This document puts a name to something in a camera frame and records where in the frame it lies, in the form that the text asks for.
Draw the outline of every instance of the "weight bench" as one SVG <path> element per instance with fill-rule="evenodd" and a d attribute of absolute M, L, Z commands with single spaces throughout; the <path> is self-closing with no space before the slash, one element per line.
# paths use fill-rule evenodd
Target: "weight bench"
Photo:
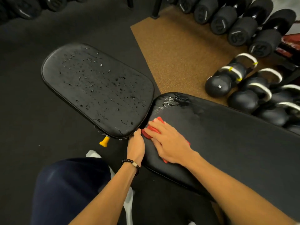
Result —
<path fill-rule="evenodd" d="M 65 45 L 51 53 L 43 63 L 42 77 L 109 137 L 127 138 L 161 116 L 208 162 L 297 219 L 300 136 L 187 94 L 170 92 L 153 100 L 154 87 L 146 76 L 85 44 Z M 187 169 L 164 163 L 151 140 L 144 140 L 143 166 L 212 200 Z"/>

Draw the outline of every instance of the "forearm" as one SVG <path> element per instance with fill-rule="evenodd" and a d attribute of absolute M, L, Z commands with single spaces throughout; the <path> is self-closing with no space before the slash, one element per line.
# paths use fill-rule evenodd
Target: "forearm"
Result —
<path fill-rule="evenodd" d="M 69 225 L 116 225 L 137 169 L 125 162 L 104 189 Z"/>
<path fill-rule="evenodd" d="M 295 225 L 295 221 L 252 189 L 192 152 L 183 164 L 236 225 Z"/>

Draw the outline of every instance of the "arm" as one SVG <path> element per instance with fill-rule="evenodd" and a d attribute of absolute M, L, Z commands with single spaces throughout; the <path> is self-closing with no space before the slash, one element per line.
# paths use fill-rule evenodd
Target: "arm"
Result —
<path fill-rule="evenodd" d="M 210 192 L 236 225 L 295 225 L 295 221 L 246 185 L 209 164 L 193 151 L 175 128 L 159 120 L 149 122 L 161 134 L 145 129 L 160 157 L 186 167 Z"/>
<path fill-rule="evenodd" d="M 127 159 L 131 159 L 141 166 L 144 154 L 145 143 L 141 136 L 141 130 L 138 129 L 129 140 Z M 69 225 L 116 225 L 136 172 L 136 167 L 129 162 L 125 162 L 104 189 Z"/>

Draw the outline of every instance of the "navy pants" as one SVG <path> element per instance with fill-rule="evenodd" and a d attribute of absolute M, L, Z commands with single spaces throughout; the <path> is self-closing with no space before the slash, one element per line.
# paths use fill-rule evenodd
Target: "navy pants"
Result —
<path fill-rule="evenodd" d="M 68 225 L 110 181 L 100 158 L 77 158 L 45 167 L 37 177 L 31 225 Z"/>

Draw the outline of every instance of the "beaded bracelet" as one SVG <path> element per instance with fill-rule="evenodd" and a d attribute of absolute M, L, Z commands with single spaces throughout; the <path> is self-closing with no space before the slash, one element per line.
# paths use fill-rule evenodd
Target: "beaded bracelet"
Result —
<path fill-rule="evenodd" d="M 137 165 L 133 160 L 130 160 L 130 159 L 124 159 L 122 160 L 122 164 L 125 163 L 125 162 L 129 162 L 131 163 L 133 166 L 135 166 L 137 168 L 137 173 L 135 174 L 135 176 L 137 176 L 139 173 L 140 173 L 140 166 Z"/>

